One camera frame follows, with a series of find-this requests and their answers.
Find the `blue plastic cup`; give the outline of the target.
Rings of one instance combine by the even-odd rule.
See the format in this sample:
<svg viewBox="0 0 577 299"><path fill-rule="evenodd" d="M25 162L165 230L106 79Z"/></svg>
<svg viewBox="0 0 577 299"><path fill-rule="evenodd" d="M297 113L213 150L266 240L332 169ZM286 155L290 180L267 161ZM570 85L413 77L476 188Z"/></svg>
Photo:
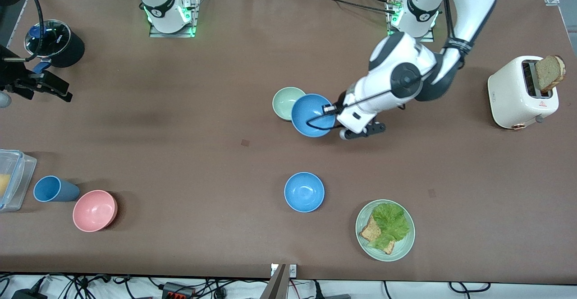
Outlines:
<svg viewBox="0 0 577 299"><path fill-rule="evenodd" d="M39 202L74 201L80 196L80 189L75 184L57 176L44 176L34 186L34 198Z"/></svg>

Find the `pale green plate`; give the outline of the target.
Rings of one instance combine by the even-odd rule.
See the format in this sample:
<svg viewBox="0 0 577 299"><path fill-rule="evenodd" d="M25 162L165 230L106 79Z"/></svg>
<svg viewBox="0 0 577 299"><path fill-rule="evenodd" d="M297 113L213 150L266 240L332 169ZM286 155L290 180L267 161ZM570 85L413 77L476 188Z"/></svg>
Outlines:
<svg viewBox="0 0 577 299"><path fill-rule="evenodd" d="M410 231L406 235L404 239L401 241L396 242L395 247L393 249L392 254L386 255L381 250L377 250L368 246L368 241L363 239L359 233L362 231L363 227L367 224L369 217L372 215L373 209L380 204L396 204L400 205L395 201L387 200L387 199L379 199L375 201L371 201L366 204L358 213L357 218L355 220L355 236L361 246L361 249L369 255L371 258L381 261L381 262L395 262L404 258L412 249L415 239L416 239L416 228L413 222L413 219L410 213L402 206L401 208L404 209L404 215L409 223Z"/></svg>

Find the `brown bread slice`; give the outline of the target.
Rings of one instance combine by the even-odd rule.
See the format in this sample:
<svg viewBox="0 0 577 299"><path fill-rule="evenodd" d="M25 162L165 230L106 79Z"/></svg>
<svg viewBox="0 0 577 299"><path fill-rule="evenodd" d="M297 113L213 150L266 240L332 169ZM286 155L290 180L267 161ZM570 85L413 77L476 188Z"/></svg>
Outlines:
<svg viewBox="0 0 577 299"><path fill-rule="evenodd" d="M563 81L567 71L565 61L559 55L548 55L535 64L536 79L541 93L550 92Z"/></svg>

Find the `toasted bread slice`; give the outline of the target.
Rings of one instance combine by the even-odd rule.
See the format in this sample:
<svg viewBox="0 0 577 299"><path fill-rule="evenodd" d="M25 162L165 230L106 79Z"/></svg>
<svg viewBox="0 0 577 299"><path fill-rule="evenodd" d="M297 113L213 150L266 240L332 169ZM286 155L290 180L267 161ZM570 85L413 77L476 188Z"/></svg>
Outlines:
<svg viewBox="0 0 577 299"><path fill-rule="evenodd" d="M368 241L368 246L381 250L386 255L390 255L395 247L396 239L391 235L386 235L381 231L373 215L369 217L367 224L363 227L359 235Z"/></svg>

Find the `small metal bracket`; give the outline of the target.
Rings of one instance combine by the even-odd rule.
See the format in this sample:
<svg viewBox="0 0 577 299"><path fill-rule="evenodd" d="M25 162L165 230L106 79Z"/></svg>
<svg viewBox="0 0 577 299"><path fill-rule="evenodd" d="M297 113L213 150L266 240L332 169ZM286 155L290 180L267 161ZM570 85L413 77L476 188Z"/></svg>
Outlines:
<svg viewBox="0 0 577 299"><path fill-rule="evenodd" d="M271 264L270 265L270 276L274 276L276 270L279 268L279 264ZM297 278L297 264L289 264L288 267L286 268L286 271L288 271L289 277L291 279L295 279Z"/></svg>

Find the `green bowl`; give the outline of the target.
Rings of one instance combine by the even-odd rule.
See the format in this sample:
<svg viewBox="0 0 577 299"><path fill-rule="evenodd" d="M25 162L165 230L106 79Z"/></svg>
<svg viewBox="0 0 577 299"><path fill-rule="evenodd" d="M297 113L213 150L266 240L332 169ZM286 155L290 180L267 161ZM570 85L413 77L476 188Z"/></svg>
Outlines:
<svg viewBox="0 0 577 299"><path fill-rule="evenodd" d="M276 92L272 100L272 108L276 116L285 121L291 121L291 112L296 101L305 92L297 87L284 87Z"/></svg>

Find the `blue bowl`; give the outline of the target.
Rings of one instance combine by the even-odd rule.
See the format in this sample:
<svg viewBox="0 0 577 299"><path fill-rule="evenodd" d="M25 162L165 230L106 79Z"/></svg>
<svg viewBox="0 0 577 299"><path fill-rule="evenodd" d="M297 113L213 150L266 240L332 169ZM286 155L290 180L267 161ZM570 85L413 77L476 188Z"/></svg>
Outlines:
<svg viewBox="0 0 577 299"><path fill-rule="evenodd" d="M296 212L310 213L318 209L325 198L322 180L311 172L297 172L284 186L287 205Z"/></svg>
<svg viewBox="0 0 577 299"><path fill-rule="evenodd" d="M334 127L334 115L324 114L324 106L330 101L319 94L305 94L300 97L291 110L291 122L295 129L306 137L320 138Z"/></svg>

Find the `black orange power adapter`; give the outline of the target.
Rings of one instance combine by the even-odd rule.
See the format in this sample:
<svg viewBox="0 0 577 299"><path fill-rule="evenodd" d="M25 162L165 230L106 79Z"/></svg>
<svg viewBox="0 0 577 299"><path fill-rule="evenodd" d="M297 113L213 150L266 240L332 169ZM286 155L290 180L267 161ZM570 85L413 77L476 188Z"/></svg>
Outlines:
<svg viewBox="0 0 577 299"><path fill-rule="evenodd" d="M163 285L161 299L193 299L196 289L193 286L184 286L173 282Z"/></svg>

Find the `clear plastic food container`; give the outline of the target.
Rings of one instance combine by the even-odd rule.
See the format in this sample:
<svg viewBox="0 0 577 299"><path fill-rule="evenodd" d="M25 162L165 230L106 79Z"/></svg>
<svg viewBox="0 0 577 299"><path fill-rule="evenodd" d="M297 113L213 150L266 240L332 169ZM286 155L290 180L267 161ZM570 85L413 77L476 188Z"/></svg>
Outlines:
<svg viewBox="0 0 577 299"><path fill-rule="evenodd" d="M5 195L0 199L0 213L18 211L27 194L37 159L21 151L0 149L0 174L10 174Z"/></svg>

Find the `white toaster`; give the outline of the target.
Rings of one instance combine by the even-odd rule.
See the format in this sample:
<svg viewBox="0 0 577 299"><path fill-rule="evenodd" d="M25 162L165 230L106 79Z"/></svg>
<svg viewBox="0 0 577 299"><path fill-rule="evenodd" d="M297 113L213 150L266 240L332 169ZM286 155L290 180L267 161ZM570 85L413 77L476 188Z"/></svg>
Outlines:
<svg viewBox="0 0 577 299"><path fill-rule="evenodd" d="M521 130L542 123L559 108L556 88L542 93L536 82L539 56L520 56L488 78L493 120L501 128Z"/></svg>

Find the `glass pot lid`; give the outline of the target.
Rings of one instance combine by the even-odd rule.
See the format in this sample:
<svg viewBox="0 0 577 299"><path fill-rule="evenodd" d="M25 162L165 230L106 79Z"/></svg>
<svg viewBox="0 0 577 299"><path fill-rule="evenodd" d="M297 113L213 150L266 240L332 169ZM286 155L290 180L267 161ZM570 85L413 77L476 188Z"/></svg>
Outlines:
<svg viewBox="0 0 577 299"><path fill-rule="evenodd" d="M70 27L60 20L45 20L31 26L23 40L25 50L38 57L52 57L66 48L70 41Z"/></svg>

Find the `pink bowl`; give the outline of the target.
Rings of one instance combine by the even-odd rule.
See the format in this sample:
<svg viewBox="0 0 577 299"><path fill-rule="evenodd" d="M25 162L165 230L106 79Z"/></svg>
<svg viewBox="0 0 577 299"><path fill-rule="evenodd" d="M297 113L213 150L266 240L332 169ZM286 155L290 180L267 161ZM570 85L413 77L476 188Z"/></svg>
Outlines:
<svg viewBox="0 0 577 299"><path fill-rule="evenodd" d="M73 209L73 223L80 231L105 229L116 218L117 200L105 190L92 190L81 196Z"/></svg>

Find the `dark wedge shaped bar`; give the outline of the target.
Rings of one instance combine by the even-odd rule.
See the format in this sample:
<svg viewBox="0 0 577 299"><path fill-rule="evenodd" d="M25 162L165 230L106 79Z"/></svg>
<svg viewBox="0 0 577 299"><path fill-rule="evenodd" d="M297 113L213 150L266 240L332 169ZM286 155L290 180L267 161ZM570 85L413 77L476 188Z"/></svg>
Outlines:
<svg viewBox="0 0 577 299"><path fill-rule="evenodd" d="M287 299L290 264L279 264L259 299Z"/></svg>

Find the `green lettuce leaf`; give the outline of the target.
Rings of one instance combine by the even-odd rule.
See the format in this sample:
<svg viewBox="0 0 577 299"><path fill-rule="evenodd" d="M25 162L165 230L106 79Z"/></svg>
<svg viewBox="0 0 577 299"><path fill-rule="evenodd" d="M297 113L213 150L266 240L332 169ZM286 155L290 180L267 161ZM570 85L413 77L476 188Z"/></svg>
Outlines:
<svg viewBox="0 0 577 299"><path fill-rule="evenodd" d="M390 255L396 242L401 241L410 231L409 223L404 215L404 209L396 204L377 205L372 217L379 227L381 234L371 240L368 246L382 250Z"/></svg>

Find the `black plug block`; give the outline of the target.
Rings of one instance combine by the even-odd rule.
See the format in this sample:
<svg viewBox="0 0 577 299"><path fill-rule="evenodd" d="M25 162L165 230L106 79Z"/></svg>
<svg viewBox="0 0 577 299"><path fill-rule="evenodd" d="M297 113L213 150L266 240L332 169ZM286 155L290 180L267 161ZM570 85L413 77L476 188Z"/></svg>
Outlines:
<svg viewBox="0 0 577 299"><path fill-rule="evenodd" d="M47 295L41 293L41 285L45 277L39 279L30 289L20 289L15 291L11 299L48 299Z"/></svg>

